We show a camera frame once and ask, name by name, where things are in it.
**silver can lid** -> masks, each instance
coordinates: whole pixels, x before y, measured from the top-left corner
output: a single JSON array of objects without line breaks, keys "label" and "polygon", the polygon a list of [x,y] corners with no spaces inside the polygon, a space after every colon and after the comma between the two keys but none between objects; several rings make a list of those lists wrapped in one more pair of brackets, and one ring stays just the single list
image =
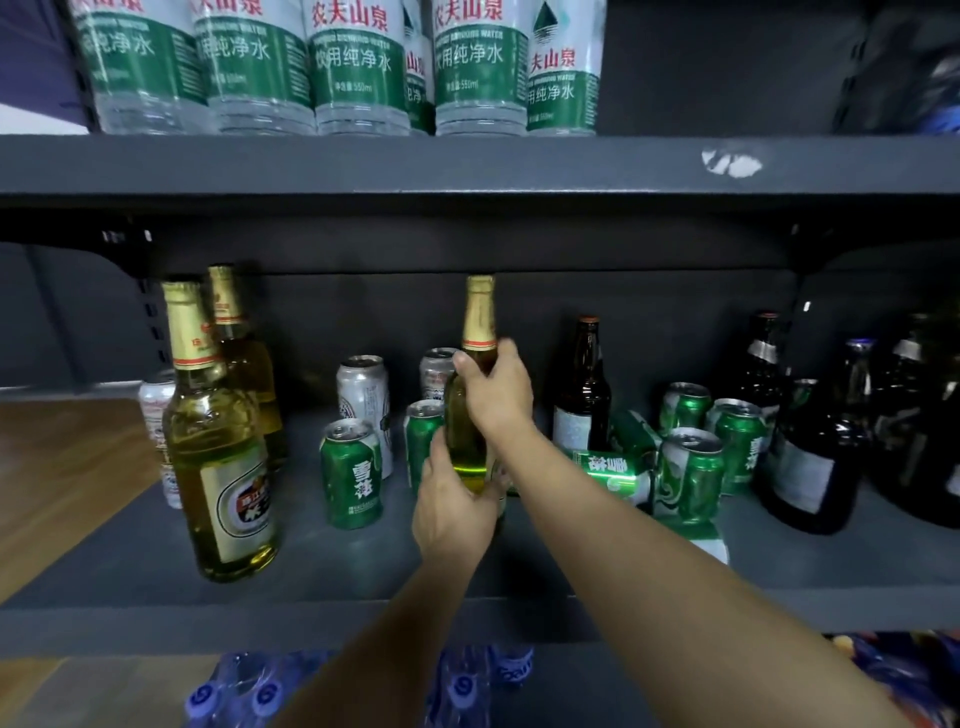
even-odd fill
[{"label": "silver can lid", "polygon": [[671,445],[698,455],[715,455],[723,452],[723,443],[712,432],[697,427],[674,427],[667,436]]},{"label": "silver can lid", "polygon": [[670,392],[678,392],[696,400],[709,399],[710,390],[703,384],[694,384],[689,381],[675,381],[670,384]]},{"label": "silver can lid", "polygon": [[431,417],[442,417],[443,415],[443,400],[420,400],[407,405],[407,417],[427,420]]},{"label": "silver can lid", "polygon": [[428,349],[423,355],[424,359],[452,359],[458,349],[455,347],[438,347],[437,349]]},{"label": "silver can lid", "polygon": [[735,417],[763,417],[763,410],[752,402],[745,400],[717,400],[713,406],[721,412]]},{"label": "silver can lid", "polygon": [[348,418],[337,420],[324,427],[324,439],[335,443],[352,443],[363,440],[373,433],[373,425],[366,420]]},{"label": "silver can lid", "polygon": [[371,353],[356,354],[355,356],[348,356],[340,366],[347,369],[372,369],[373,367],[382,367],[383,357]]}]

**human arm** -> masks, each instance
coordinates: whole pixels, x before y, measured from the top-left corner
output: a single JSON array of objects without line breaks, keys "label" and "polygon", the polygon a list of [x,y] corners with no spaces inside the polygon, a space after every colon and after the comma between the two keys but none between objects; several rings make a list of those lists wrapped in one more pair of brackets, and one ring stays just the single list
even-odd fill
[{"label": "human arm", "polygon": [[493,536],[497,494],[471,494],[444,431],[423,464],[414,538],[422,563],[377,620],[327,663],[272,728],[413,728],[440,651]]},{"label": "human arm", "polygon": [[883,691],[736,573],[597,486],[534,426],[508,340],[454,359],[470,416],[604,640],[667,726],[903,728]]}]

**wooden floor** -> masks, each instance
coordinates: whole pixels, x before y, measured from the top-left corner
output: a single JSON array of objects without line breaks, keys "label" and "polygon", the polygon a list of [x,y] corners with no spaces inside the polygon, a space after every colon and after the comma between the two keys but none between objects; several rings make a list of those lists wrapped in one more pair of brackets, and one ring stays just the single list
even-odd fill
[{"label": "wooden floor", "polygon": [[[0,402],[0,601],[156,480],[154,449],[135,401]],[[0,726],[54,725],[15,716],[59,664],[0,661]]]}]

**brown glass bottle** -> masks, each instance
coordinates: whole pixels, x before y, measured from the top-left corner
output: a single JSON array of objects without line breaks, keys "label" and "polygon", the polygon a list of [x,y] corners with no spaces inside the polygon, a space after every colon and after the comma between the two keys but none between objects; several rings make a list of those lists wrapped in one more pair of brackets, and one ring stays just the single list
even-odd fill
[{"label": "brown glass bottle", "polygon": [[600,319],[581,316],[573,345],[573,361],[557,392],[553,442],[565,449],[609,450],[610,385],[603,374]]},{"label": "brown glass bottle", "polygon": [[[462,348],[489,374],[496,364],[496,332],[493,322],[493,276],[467,278],[467,314]],[[470,419],[467,388],[454,374],[444,391],[446,445],[453,469],[473,493],[482,493],[487,476],[487,442]]]},{"label": "brown glass bottle", "polygon": [[267,443],[267,466],[278,469],[287,459],[287,441],[276,403],[274,364],[262,341],[253,336],[233,283],[233,266],[211,265],[213,313],[221,348],[235,386],[250,393],[260,413]]}]

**hand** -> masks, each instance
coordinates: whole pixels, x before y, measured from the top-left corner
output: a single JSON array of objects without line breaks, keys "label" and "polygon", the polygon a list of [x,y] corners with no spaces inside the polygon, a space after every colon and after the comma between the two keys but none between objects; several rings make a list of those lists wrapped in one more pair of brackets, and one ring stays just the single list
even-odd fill
[{"label": "hand", "polygon": [[488,441],[508,425],[532,419],[534,392],[513,339],[500,339],[490,376],[463,352],[453,355],[453,365],[467,386],[470,419]]},{"label": "hand", "polygon": [[433,554],[480,563],[496,526],[498,489],[488,484],[475,496],[453,470],[444,428],[434,433],[430,457],[423,461],[423,479],[414,511],[414,539],[423,560]]}]

